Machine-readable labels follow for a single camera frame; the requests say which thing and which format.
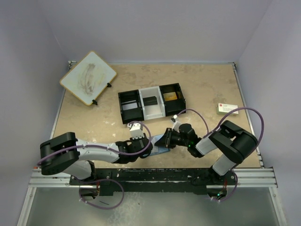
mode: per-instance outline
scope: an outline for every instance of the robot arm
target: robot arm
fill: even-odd
[[[225,121],[220,129],[206,138],[199,138],[190,124],[181,124],[177,115],[171,118],[173,128],[167,128],[155,146],[174,148],[176,145],[187,147],[190,154],[201,158],[219,148],[223,155],[210,168],[218,177],[241,164],[256,148],[258,140],[248,131],[236,124]]]
[[[152,143],[142,153],[135,154],[144,149],[149,140],[145,133],[143,133],[142,126],[139,123],[134,123],[128,127],[130,128],[131,138],[112,144],[89,143],[77,139],[75,133],[72,132],[62,134],[42,143],[40,145],[42,159],[58,150],[75,147],[42,161],[42,174],[53,175],[64,172],[78,179],[86,179],[93,177],[93,173],[95,172],[94,163],[90,160],[126,164],[135,162],[138,157],[146,158],[153,149]]]

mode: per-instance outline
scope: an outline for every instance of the wooden table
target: wooden table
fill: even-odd
[[[210,129],[222,116],[216,114],[218,103],[243,106],[232,65],[111,65],[117,72],[112,87],[106,88],[98,97],[98,105],[86,106],[66,91],[57,120],[54,136],[75,132],[76,137],[88,142],[113,143],[128,140],[129,129],[122,124],[118,93],[134,89],[180,83],[186,99],[186,107],[202,114]],[[251,131],[246,113],[230,116],[244,129]],[[199,137],[206,128],[198,115],[187,112],[180,116],[182,123],[190,123]],[[170,116],[144,121],[152,135],[163,134],[172,127]],[[220,156],[216,149],[199,159],[194,158],[185,147],[176,147],[168,153],[140,159],[129,164],[111,164],[95,161],[97,168],[208,168]],[[238,167],[259,168],[257,153],[253,152]]]

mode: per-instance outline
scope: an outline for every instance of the whiteboard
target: whiteboard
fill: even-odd
[[[116,74],[94,51],[90,51],[60,83],[84,104],[91,105]]]

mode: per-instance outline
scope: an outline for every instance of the gray wall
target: gray wall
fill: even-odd
[[[290,225],[300,225],[300,0],[271,3],[239,59],[238,75],[247,105],[265,119],[264,164],[274,166]],[[259,134],[260,122],[255,115],[252,120]]]
[[[66,72],[35,0],[0,3],[0,225],[16,225],[39,145],[49,139]]]
[[[66,56],[233,62],[271,0],[39,0]]]

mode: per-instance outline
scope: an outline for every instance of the gray floor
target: gray floor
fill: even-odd
[[[100,197],[117,203],[121,193]],[[190,193],[126,193],[114,210],[79,201],[78,188],[38,188],[27,226],[278,226],[268,188],[238,188],[222,203]]]

